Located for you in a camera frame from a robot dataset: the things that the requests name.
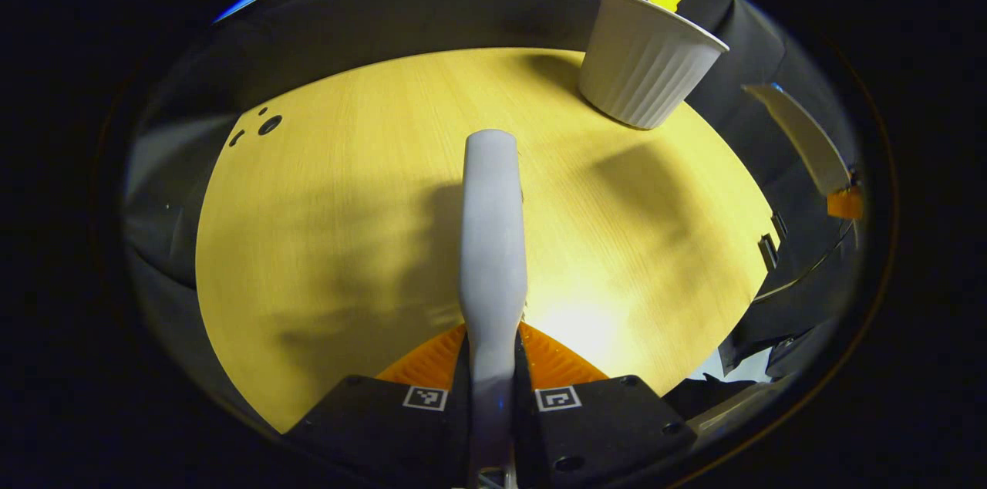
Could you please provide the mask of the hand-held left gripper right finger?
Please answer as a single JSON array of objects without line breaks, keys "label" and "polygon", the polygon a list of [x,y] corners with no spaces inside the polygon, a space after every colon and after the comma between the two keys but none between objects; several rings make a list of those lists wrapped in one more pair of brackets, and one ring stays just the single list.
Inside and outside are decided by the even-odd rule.
[{"label": "hand-held left gripper right finger", "polygon": [[514,455],[521,488],[610,488],[686,454],[697,433],[635,374],[606,376],[521,323]]}]

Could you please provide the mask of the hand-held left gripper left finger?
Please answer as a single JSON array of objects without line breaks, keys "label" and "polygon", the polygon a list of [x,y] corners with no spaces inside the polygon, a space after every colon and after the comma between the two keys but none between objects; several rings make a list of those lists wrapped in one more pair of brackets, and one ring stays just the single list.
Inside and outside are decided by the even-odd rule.
[{"label": "hand-held left gripper left finger", "polygon": [[378,376],[343,377],[285,442],[369,488],[465,488],[471,376],[464,326]]}]

